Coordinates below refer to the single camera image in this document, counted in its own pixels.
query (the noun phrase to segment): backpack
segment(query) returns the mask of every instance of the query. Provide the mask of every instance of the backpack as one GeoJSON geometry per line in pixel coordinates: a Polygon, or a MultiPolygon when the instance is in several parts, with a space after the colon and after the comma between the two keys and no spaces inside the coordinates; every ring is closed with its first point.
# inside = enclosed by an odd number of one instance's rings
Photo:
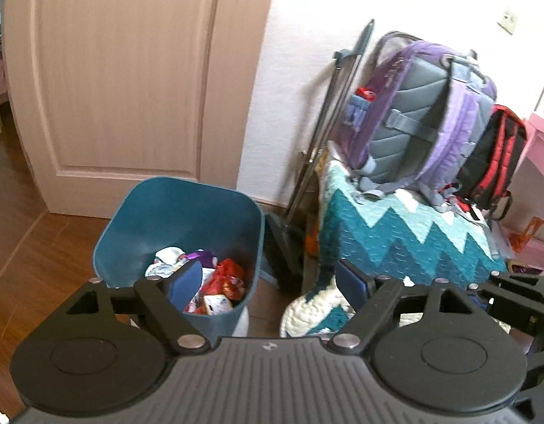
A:
{"type": "Polygon", "coordinates": [[[446,208],[441,191],[455,181],[488,124],[493,81],[470,57],[401,32],[378,42],[373,67],[336,137],[359,190],[383,197],[417,189],[437,209],[446,208]]]}
{"type": "Polygon", "coordinates": [[[508,107],[495,105],[488,126],[457,175],[460,188],[456,196],[465,212],[469,205],[493,212],[506,198],[496,220],[505,217],[512,204],[508,186],[526,143],[524,122],[508,107]]]}

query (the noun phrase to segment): gray back padding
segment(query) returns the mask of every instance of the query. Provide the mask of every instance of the gray back padding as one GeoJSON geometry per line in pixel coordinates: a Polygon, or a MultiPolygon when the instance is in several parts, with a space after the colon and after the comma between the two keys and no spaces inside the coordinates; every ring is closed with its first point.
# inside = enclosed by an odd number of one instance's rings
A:
{"type": "MultiPolygon", "coordinates": [[[[418,57],[412,59],[406,77],[394,96],[390,110],[438,131],[447,101],[448,73],[418,57]]],[[[376,168],[368,176],[375,183],[392,182],[421,170],[433,144],[397,129],[384,121],[370,142],[369,155],[376,168]]]]}
{"type": "Polygon", "coordinates": [[[29,408],[13,424],[525,422],[509,408],[470,417],[414,408],[382,387],[361,357],[333,354],[319,338],[225,338],[207,355],[180,359],[157,390],[124,410],[68,418],[29,408]]]}

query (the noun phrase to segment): red and black backpack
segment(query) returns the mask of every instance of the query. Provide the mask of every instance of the red and black backpack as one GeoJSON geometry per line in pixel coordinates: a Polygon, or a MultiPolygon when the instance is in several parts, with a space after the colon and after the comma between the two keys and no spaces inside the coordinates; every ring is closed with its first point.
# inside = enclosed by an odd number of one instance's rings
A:
{"type": "Polygon", "coordinates": [[[474,151],[457,176],[456,193],[463,210],[470,205],[492,213],[498,203],[508,198],[501,220],[511,207],[509,183],[527,143],[524,122],[508,107],[494,105],[492,116],[474,151]]]}

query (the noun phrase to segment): purple backpack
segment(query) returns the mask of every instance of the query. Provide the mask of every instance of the purple backpack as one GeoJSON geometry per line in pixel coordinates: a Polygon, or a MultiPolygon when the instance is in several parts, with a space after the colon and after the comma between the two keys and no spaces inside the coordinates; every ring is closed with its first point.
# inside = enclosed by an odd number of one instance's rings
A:
{"type": "Polygon", "coordinates": [[[338,134],[359,190],[416,189],[446,210],[443,190],[484,132],[496,87],[475,59],[400,32],[385,35],[373,59],[365,89],[376,98],[353,96],[338,134]]]}

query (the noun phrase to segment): door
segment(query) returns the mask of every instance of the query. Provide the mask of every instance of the door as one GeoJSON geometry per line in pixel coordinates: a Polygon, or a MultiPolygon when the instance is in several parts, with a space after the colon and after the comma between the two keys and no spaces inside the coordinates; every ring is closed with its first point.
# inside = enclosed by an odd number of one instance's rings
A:
{"type": "Polygon", "coordinates": [[[270,0],[5,0],[19,136],[51,212],[157,175],[236,187],[270,0]]]}

